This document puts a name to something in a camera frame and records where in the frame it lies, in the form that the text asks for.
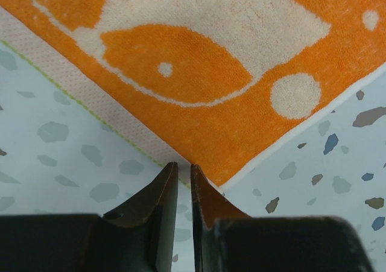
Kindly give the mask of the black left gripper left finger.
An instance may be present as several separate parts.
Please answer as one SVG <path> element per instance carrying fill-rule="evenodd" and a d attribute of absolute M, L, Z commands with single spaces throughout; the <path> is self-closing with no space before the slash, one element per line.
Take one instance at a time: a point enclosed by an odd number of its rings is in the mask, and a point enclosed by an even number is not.
<path fill-rule="evenodd" d="M 170 271 L 178 166 L 104 215 L 1 217 L 2 271 Z"/>

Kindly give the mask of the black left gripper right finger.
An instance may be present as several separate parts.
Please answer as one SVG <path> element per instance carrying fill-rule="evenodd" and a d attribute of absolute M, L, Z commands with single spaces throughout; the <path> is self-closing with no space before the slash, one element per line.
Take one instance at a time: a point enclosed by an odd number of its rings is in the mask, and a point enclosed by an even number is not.
<path fill-rule="evenodd" d="M 196 271 L 373 271 L 355 229 L 339 217 L 253 218 L 191 165 Z"/>

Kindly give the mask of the orange patterned towel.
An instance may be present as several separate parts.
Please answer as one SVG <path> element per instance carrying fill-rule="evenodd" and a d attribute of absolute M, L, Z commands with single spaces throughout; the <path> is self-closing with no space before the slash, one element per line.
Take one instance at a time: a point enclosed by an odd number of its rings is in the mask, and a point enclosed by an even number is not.
<path fill-rule="evenodd" d="M 1 0 L 1 39 L 222 186 L 385 69 L 385 0 Z"/>

